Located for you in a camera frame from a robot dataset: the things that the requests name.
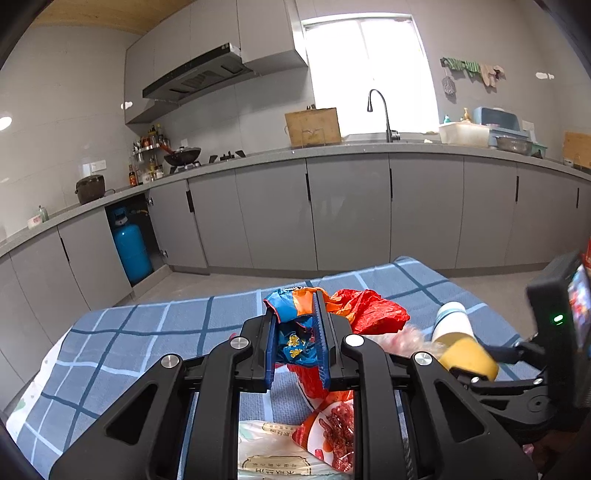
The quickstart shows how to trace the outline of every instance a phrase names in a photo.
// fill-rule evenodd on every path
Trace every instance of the metal bowl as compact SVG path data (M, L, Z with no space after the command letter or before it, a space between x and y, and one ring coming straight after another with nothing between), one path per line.
M505 152L518 153L519 155L531 155L532 142L511 137L496 137L496 147Z

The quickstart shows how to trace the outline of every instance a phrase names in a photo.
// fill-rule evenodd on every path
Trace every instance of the frying pan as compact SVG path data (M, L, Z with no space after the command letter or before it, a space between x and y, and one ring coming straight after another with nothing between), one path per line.
M174 173L177 167L195 163L201 153L201 148L199 147L181 147L177 151L173 151L165 145L161 145L161 148L168 152L168 155L165 155L164 159L171 165L170 173Z

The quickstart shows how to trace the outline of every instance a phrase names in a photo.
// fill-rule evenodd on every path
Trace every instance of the monitor screen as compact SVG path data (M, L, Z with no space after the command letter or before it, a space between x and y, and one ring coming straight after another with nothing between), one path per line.
M580 265L569 284L570 309L579 349L583 349L591 327L591 289L584 269L584 265Z

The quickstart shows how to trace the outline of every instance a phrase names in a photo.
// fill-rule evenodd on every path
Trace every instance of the blue plaid bedsheet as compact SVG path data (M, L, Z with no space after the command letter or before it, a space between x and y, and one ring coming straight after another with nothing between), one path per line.
M332 275L294 285L370 288L409 312L410 324L426 335L448 301L467 309L475 335L490 345L510 345L517 332L474 295L408 257L392 264ZM210 352L239 333L246 319L261 315L262 299L275 288L204 299L114 307L90 312L66 336L41 397L31 410L17 444L48 478L57 458L138 377L167 353L192 358ZM526 364L501 365L499 380L533 378ZM266 394L241 394L240 419L300 424L310 413L297 379L278 369Z

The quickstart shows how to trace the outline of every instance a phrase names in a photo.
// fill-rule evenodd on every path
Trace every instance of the pot lid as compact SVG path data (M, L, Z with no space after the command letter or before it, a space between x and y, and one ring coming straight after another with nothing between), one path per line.
M105 181L105 178L102 175L89 175L87 177L84 177L83 179L78 180L76 182L76 188L78 188L82 185L87 185L87 184L92 183L94 181Z

